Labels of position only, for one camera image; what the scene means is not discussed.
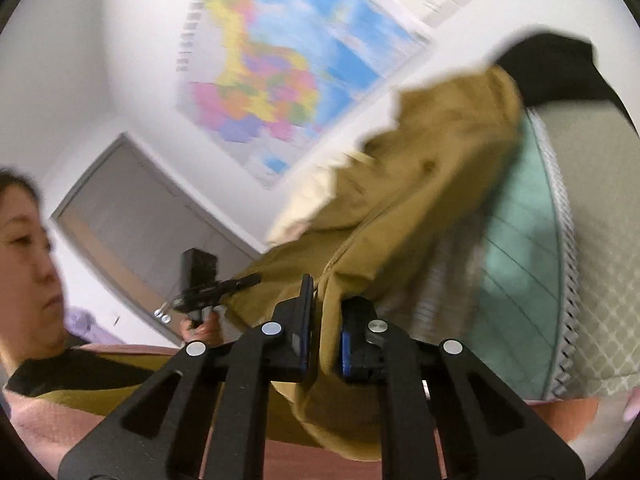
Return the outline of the person's left hand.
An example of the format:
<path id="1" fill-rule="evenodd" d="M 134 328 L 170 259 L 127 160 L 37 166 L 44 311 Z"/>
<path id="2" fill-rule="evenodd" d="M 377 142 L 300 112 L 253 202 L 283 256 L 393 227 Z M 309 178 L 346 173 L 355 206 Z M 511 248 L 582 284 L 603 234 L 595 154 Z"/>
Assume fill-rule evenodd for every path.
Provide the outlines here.
<path id="1" fill-rule="evenodd" d="M 180 322 L 180 334 L 186 344 L 197 340 L 209 347 L 217 347 L 224 343 L 220 317 L 215 310 L 210 312 L 206 320 L 198 327 L 193 325 L 190 318 L 184 318 Z"/>

